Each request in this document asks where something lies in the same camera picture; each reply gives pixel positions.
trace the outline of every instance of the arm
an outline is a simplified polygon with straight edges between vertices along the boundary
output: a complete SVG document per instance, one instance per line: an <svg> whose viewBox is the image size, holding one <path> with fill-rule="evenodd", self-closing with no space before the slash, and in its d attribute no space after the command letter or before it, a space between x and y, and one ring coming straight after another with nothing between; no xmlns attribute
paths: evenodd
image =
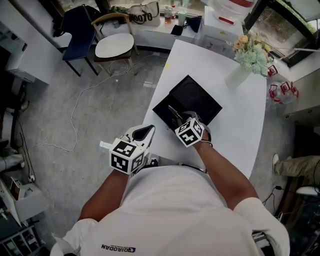
<svg viewBox="0 0 320 256"><path fill-rule="evenodd" d="M206 131L203 133L203 139L208 140ZM200 155L216 189L225 199L228 208L233 210L246 198L258 198L249 180L209 143L198 142L194 148Z"/></svg>
<svg viewBox="0 0 320 256"><path fill-rule="evenodd" d="M124 195L129 175L113 170L101 187L84 204L79 220L101 221L106 215L118 209Z"/></svg>

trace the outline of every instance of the hand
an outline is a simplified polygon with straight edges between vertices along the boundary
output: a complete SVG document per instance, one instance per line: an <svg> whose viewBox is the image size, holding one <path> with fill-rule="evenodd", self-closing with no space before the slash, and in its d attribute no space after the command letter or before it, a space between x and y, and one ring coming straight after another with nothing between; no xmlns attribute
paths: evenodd
<svg viewBox="0 0 320 256"><path fill-rule="evenodd" d="M208 141L208 140L209 140L209 134L208 134L208 132L207 132L206 130L203 131L202 140L204 140L204 141ZM205 144L210 145L210 144L207 143L207 142L199 141L199 142L195 143L193 146L194 146L194 148L198 151L198 150L201 148L201 146L202 146L202 145L205 145Z"/></svg>

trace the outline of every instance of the white t-shirt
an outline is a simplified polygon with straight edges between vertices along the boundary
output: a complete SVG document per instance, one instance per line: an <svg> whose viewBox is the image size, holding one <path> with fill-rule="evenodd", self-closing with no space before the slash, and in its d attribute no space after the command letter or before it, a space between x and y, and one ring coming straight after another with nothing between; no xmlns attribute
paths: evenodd
<svg viewBox="0 0 320 256"><path fill-rule="evenodd" d="M208 175L186 166L141 170L121 206L100 222L78 221L63 238L81 256L258 256L253 231L276 256L290 254L289 236L257 198L225 206ZM61 256L55 244L51 256Z"/></svg>

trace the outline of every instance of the khaki pants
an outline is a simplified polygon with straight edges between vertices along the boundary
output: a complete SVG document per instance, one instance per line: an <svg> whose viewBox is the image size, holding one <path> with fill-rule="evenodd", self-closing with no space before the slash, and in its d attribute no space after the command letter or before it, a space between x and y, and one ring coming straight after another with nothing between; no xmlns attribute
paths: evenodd
<svg viewBox="0 0 320 256"><path fill-rule="evenodd" d="M313 184L320 183L320 156L310 155L276 162L274 174L282 176L305 176Z"/></svg>

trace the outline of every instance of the tote bag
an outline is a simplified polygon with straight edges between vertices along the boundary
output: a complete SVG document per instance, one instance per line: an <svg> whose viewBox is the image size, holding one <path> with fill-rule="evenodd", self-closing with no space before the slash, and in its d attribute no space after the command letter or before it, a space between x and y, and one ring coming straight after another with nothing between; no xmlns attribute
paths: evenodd
<svg viewBox="0 0 320 256"><path fill-rule="evenodd" d="M144 5L133 5L128 12L133 23L154 27L160 25L160 10L158 1L153 1Z"/></svg>

